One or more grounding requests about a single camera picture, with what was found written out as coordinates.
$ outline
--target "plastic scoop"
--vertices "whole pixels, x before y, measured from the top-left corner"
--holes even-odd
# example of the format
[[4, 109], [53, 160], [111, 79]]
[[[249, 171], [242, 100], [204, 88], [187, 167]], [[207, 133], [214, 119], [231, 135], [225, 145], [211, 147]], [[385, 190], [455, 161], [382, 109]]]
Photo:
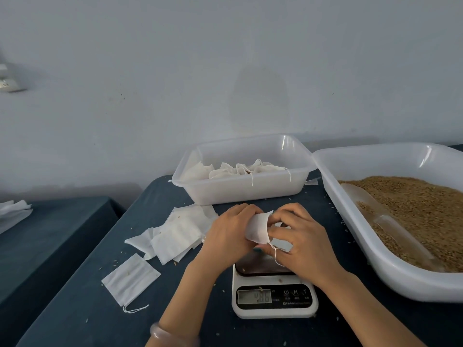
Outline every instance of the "plastic scoop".
[[[378, 224], [385, 233], [391, 236], [403, 250], [413, 256], [424, 268], [433, 272], [445, 272], [442, 263], [415, 239], [412, 234], [392, 218], [385, 206], [376, 201], [373, 196], [355, 185], [341, 184], [341, 187], [349, 195], [368, 223]], [[363, 209], [360, 203], [367, 205], [369, 210]]]

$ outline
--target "forearm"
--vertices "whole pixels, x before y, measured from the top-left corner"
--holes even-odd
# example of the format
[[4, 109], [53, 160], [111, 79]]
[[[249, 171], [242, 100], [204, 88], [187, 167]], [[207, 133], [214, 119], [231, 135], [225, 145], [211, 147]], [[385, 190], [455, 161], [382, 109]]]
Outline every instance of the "forearm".
[[[205, 270], [205, 265], [193, 260], [159, 321], [159, 327], [177, 337], [193, 339], [198, 336], [207, 301], [217, 275]], [[150, 338], [146, 347], [155, 347]]]
[[346, 272], [336, 285], [324, 291], [364, 347], [424, 346], [355, 275]]

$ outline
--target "hand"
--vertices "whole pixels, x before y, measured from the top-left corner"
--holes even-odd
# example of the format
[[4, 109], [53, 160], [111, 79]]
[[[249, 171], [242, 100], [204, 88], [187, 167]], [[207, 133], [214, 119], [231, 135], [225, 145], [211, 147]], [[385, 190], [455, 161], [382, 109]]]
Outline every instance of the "hand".
[[[276, 260], [280, 264], [322, 290], [335, 285], [347, 273], [334, 255], [325, 228], [314, 221], [304, 207], [298, 203], [285, 204], [269, 217], [268, 225], [279, 221], [291, 229], [272, 226], [269, 236], [293, 245], [289, 252], [276, 250]], [[266, 254], [275, 256], [275, 250], [270, 245], [258, 247]]]
[[259, 213], [263, 211], [254, 204], [231, 207], [212, 223], [195, 260], [218, 276], [256, 245], [245, 238], [245, 231], [252, 216]]

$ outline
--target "digital kitchen scale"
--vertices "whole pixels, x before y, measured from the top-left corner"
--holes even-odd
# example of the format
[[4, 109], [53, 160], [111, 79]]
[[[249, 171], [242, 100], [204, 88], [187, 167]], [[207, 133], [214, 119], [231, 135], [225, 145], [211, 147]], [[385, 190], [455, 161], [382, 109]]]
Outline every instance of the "digital kitchen scale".
[[308, 318], [318, 309], [312, 284], [254, 251], [233, 265], [231, 299], [242, 319]]

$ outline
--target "stack of filter bags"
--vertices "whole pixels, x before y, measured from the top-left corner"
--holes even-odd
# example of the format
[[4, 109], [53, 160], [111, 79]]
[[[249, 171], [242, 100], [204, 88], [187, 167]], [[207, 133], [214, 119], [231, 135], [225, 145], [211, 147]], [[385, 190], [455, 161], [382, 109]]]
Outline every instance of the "stack of filter bags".
[[150, 227], [125, 243], [145, 253], [143, 259], [158, 257], [162, 265], [179, 262], [190, 249], [204, 242], [212, 222], [218, 218], [212, 206], [192, 204], [174, 208], [160, 227]]

